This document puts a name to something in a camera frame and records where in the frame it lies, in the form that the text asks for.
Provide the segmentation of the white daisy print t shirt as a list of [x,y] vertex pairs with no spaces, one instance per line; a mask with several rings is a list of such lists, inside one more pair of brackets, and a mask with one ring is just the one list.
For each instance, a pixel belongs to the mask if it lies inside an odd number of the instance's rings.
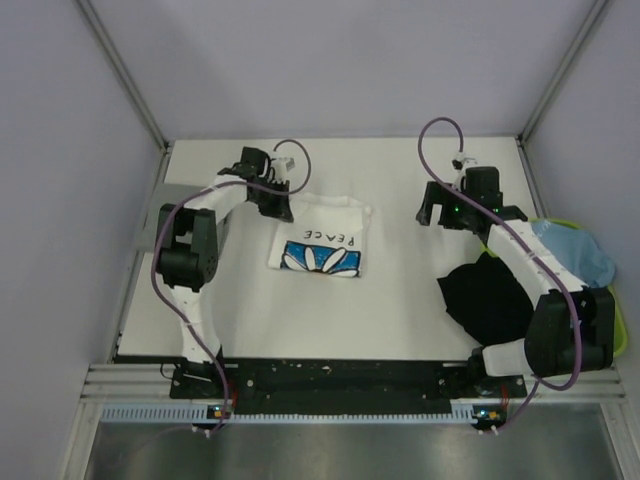
[[294,221],[276,228],[267,265],[275,270],[357,278],[362,275],[372,208],[349,196],[300,194]]

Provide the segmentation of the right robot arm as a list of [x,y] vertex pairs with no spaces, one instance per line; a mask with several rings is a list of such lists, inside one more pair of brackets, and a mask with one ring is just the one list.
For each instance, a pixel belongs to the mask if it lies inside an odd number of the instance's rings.
[[532,376],[541,383],[567,375],[570,388],[581,373],[609,368],[614,358],[615,300],[605,287],[592,288],[567,270],[535,235],[534,224],[515,205],[503,201],[495,167],[456,164],[452,183],[433,179],[426,185],[416,215],[419,224],[465,230],[501,260],[529,299],[533,312],[519,338],[476,349],[466,380],[487,396],[506,376]]

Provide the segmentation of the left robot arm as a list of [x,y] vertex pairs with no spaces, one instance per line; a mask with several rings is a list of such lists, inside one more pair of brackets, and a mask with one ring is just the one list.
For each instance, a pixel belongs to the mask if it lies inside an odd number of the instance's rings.
[[222,344],[208,299],[225,222],[235,208],[252,203],[260,215],[291,223],[289,173],[294,168],[293,158],[275,150],[245,147],[240,159],[221,169],[206,187],[160,207],[152,287],[178,317],[183,363],[194,371],[192,384],[205,396],[220,394],[227,382]]

